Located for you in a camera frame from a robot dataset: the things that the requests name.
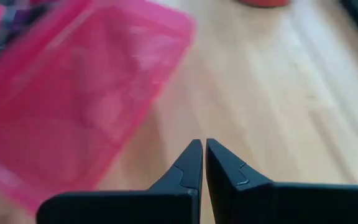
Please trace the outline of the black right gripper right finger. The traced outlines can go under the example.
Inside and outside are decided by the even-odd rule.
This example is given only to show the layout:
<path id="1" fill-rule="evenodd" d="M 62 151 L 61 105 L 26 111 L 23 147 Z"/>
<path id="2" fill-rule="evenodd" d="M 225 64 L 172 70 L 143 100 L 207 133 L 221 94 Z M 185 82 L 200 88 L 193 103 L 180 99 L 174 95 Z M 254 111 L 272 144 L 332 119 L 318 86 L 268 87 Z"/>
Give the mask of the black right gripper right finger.
<path id="1" fill-rule="evenodd" d="M 275 182 L 215 139 L 206 178 L 216 224 L 358 224 L 358 185 Z"/>

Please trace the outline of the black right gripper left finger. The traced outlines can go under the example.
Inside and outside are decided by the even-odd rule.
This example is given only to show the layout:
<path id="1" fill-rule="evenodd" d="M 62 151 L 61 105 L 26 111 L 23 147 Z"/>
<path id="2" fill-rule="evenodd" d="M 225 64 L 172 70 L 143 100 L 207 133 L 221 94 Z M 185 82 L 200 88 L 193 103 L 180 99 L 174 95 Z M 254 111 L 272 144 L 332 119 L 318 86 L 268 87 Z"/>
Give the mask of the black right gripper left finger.
<path id="1" fill-rule="evenodd" d="M 203 146 L 192 140 L 147 190 L 67 192 L 43 204 L 36 224 L 200 224 Z"/>

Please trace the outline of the pink plastic supply box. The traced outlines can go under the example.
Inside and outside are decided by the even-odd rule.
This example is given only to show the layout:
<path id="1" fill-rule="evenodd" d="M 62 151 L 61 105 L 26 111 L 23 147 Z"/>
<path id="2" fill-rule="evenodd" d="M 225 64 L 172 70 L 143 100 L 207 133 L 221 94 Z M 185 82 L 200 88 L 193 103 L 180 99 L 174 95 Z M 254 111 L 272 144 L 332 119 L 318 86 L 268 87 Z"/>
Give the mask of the pink plastic supply box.
<path id="1" fill-rule="evenodd" d="M 0 191 L 35 211 L 90 190 L 192 43 L 148 0 L 63 0 L 0 55 Z"/>

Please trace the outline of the black pen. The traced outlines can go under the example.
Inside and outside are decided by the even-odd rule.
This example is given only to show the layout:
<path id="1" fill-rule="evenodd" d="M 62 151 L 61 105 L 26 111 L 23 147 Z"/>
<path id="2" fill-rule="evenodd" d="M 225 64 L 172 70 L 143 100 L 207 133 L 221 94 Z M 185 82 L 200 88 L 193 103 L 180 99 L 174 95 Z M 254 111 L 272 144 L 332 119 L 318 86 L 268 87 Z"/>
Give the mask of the black pen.
<path id="1" fill-rule="evenodd" d="M 16 10 L 8 11 L 0 20 L 0 53 L 19 35 L 16 14 Z"/>

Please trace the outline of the purple scissors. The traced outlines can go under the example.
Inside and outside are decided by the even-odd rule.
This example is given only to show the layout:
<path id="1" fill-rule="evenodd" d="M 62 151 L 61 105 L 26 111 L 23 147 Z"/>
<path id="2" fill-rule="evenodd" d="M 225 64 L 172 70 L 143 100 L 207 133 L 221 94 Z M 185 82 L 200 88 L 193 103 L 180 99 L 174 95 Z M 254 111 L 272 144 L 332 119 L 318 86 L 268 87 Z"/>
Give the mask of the purple scissors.
<path id="1" fill-rule="evenodd" d="M 36 8 L 15 9 L 12 20 L 12 28 L 18 29 L 20 27 L 29 26 L 37 19 Z"/>

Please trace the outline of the red desk lamp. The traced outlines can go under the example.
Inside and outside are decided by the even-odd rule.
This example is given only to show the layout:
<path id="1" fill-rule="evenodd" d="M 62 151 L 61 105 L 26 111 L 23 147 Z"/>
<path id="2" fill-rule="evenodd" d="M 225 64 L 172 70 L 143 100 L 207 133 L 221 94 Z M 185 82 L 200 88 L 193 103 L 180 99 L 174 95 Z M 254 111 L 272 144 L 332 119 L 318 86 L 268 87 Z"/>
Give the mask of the red desk lamp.
<path id="1" fill-rule="evenodd" d="M 250 7 L 262 7 L 262 8 L 283 7 L 291 3 L 291 0 L 238 0 L 238 1 Z"/>

